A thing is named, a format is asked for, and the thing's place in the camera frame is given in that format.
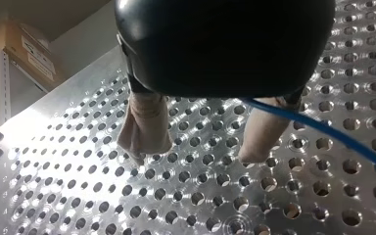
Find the metal shelf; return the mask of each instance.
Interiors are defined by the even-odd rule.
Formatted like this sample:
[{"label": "metal shelf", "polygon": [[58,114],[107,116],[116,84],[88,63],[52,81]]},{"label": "metal shelf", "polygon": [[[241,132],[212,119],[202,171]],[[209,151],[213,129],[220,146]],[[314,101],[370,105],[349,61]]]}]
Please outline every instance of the metal shelf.
[{"label": "metal shelf", "polygon": [[[0,234],[376,234],[372,163],[293,122],[240,164],[237,99],[170,98],[173,148],[136,167],[118,68],[115,48],[0,127]],[[376,1],[338,2],[301,112],[376,150]]]},{"label": "metal shelf", "polygon": [[0,50],[0,126],[47,91]]}]

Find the beige leg cover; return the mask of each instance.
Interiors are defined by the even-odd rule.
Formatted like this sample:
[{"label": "beige leg cover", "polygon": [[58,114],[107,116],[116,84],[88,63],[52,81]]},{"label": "beige leg cover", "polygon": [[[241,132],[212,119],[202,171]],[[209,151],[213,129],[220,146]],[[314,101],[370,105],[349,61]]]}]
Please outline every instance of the beige leg cover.
[{"label": "beige leg cover", "polygon": [[[289,105],[283,98],[257,99],[267,105],[295,111],[301,102]],[[289,125],[284,117],[269,114],[265,111],[253,109],[246,123],[243,146],[240,149],[241,163],[262,163],[270,155],[270,150]]]},{"label": "beige leg cover", "polygon": [[142,165],[141,154],[166,153],[172,143],[167,131],[167,106],[156,93],[132,93],[117,143]]}]

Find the blue cable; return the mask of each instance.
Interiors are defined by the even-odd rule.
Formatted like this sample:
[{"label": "blue cable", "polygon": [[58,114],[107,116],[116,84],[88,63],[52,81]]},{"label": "blue cable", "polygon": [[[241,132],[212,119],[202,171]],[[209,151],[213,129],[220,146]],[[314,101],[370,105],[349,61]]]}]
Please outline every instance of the blue cable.
[{"label": "blue cable", "polygon": [[281,116],[283,118],[291,119],[303,123],[307,126],[310,126],[316,130],[319,130],[331,137],[341,141],[348,147],[351,147],[356,152],[361,154],[362,156],[366,157],[368,160],[376,164],[376,153],[369,148],[365,147],[363,144],[359,143],[355,139],[351,138],[349,135],[344,134],[343,132],[336,130],[329,125],[323,124],[317,120],[314,120],[310,117],[306,117],[291,111],[283,110],[277,107],[273,107],[270,105],[266,105],[265,103],[256,101],[252,98],[244,98],[241,99],[245,103],[249,104],[253,108],[263,110],[265,112],[271,113],[273,115]]}]

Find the perforated metal plate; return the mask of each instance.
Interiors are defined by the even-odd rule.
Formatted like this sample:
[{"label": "perforated metal plate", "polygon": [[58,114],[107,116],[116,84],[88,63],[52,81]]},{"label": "perforated metal plate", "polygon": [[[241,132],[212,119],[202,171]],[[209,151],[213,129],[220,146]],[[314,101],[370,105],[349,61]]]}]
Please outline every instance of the perforated metal plate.
[{"label": "perforated metal plate", "polygon": [[[116,144],[122,62],[116,48],[2,126],[0,234],[376,234],[372,163],[293,122],[240,164],[239,100],[169,99],[173,148],[137,168]],[[301,113],[376,151],[376,1],[338,3]]]}]

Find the cardboard box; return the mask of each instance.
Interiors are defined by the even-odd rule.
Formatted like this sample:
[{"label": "cardboard box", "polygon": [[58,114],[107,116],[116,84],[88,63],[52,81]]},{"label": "cardboard box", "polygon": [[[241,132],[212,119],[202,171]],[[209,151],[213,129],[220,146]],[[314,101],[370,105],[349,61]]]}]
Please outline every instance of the cardboard box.
[{"label": "cardboard box", "polygon": [[66,80],[50,51],[32,38],[20,23],[0,19],[0,49],[48,91]]}]

